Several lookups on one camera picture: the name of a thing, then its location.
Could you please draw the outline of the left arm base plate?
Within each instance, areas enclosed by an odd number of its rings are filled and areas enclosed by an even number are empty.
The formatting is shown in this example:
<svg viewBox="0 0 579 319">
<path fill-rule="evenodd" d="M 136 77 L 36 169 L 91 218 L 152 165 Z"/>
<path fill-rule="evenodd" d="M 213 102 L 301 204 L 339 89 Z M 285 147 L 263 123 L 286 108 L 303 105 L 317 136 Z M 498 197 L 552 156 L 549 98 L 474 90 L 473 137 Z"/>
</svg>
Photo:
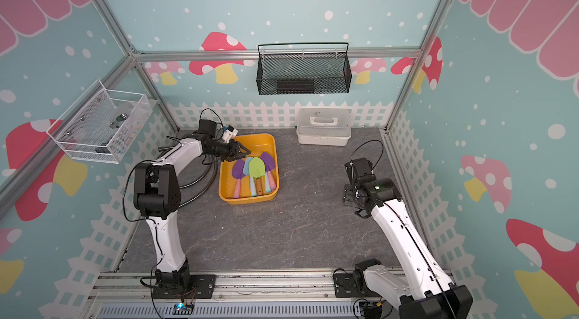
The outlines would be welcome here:
<svg viewBox="0 0 579 319">
<path fill-rule="evenodd" d="M 187 275 L 162 279 L 152 289 L 154 299 L 211 299 L 216 286 L 215 275 Z"/>
</svg>

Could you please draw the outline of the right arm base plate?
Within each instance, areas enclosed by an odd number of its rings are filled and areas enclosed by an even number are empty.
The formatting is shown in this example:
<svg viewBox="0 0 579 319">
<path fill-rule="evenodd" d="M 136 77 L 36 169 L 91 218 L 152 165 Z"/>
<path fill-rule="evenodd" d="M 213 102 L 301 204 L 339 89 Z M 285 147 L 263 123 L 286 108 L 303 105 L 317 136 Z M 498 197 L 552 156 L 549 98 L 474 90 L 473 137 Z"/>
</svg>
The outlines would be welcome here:
<svg viewBox="0 0 579 319">
<path fill-rule="evenodd" d="M 337 298 L 378 298 L 377 292 L 370 290 L 363 278 L 358 274 L 349 273 L 342 269 L 336 269 L 332 273 L 333 288 Z"/>
</svg>

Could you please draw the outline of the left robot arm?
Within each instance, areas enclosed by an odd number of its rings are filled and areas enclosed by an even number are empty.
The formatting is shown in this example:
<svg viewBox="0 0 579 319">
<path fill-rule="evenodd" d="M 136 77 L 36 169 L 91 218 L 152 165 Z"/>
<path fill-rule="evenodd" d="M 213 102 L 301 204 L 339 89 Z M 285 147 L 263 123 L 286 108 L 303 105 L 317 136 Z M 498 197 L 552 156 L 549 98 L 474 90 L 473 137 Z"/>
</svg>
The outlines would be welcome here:
<svg viewBox="0 0 579 319">
<path fill-rule="evenodd" d="M 221 162 L 248 156 L 250 150 L 235 140 L 237 134 L 237 129 L 228 126 L 218 138 L 217 123 L 203 119 L 197 131 L 178 138 L 176 145 L 160 158 L 136 165 L 134 207 L 146 219 L 155 242 L 158 261 L 154 271 L 155 287 L 180 295 L 193 290 L 177 227 L 177 211 L 182 199 L 178 175 L 203 155 Z"/>
</svg>

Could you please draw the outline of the purple shovel pink handle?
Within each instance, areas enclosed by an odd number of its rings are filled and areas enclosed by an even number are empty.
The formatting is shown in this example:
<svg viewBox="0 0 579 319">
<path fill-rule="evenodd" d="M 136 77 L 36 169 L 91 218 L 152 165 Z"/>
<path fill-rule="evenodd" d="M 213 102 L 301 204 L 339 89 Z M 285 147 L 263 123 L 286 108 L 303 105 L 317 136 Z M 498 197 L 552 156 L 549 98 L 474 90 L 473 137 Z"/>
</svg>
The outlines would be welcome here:
<svg viewBox="0 0 579 319">
<path fill-rule="evenodd" d="M 232 168 L 232 176 L 235 178 L 235 190 L 233 198 L 240 198 L 241 196 L 241 183 L 245 177 L 244 166 L 245 161 L 243 159 L 239 159 L 234 163 Z"/>
<path fill-rule="evenodd" d="M 271 191 L 275 191 L 277 188 L 277 184 L 275 182 L 275 179 L 273 177 L 273 170 L 275 169 L 275 161 L 274 158 L 267 152 L 263 152 L 262 155 L 260 156 L 260 158 L 263 160 L 264 164 L 265 164 L 265 170 L 266 170 L 266 174 L 268 177 L 268 183 L 269 183 L 269 187 L 271 189 Z"/>
</svg>

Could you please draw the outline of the light blue shovel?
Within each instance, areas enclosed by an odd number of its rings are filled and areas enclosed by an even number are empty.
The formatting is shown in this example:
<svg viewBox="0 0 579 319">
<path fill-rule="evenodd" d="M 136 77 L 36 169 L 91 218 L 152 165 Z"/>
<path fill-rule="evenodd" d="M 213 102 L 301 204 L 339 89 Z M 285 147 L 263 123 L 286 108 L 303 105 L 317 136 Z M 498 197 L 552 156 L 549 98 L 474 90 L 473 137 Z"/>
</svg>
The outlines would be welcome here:
<svg viewBox="0 0 579 319">
<path fill-rule="evenodd" d="M 252 159 L 253 159 L 252 157 L 246 157 L 245 162 L 244 162 L 243 172 L 244 172 L 244 175 L 249 178 L 250 196 L 255 197 L 257 195 L 256 186 L 255 186 L 255 183 L 253 181 L 253 177 L 251 177 L 251 174 L 250 174 L 250 162 Z"/>
<path fill-rule="evenodd" d="M 265 187 L 265 193 L 269 194 L 271 192 L 271 186 L 269 184 L 268 178 L 264 177 L 263 182 L 264 182 L 264 187 Z"/>
</svg>

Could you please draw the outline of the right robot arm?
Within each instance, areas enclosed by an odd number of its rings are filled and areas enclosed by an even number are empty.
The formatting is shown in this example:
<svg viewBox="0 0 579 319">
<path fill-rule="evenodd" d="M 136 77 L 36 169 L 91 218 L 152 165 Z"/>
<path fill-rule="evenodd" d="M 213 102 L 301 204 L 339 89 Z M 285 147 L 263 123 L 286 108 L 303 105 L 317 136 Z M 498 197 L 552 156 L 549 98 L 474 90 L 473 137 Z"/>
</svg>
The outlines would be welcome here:
<svg viewBox="0 0 579 319">
<path fill-rule="evenodd" d="M 405 275 L 398 278 L 380 261 L 365 260 L 354 266 L 355 292 L 361 296 L 375 293 L 395 307 L 401 318 L 466 318 L 473 296 L 434 259 L 393 180 L 377 179 L 372 162 L 365 158 L 347 162 L 345 170 L 349 182 L 344 187 L 344 204 L 352 204 L 358 217 L 378 224 Z"/>
</svg>

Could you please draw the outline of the green shovel wooden handle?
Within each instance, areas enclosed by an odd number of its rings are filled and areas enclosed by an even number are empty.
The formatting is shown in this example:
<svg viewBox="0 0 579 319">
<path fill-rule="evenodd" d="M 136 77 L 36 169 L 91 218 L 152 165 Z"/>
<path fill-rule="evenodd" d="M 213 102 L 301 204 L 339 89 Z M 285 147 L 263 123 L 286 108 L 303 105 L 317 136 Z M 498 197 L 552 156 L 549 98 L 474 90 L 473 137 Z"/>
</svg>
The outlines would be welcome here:
<svg viewBox="0 0 579 319">
<path fill-rule="evenodd" d="M 260 157 L 253 157 L 250 162 L 250 174 L 256 186 L 257 195 L 265 194 L 263 178 L 265 177 L 265 164 Z"/>
</svg>

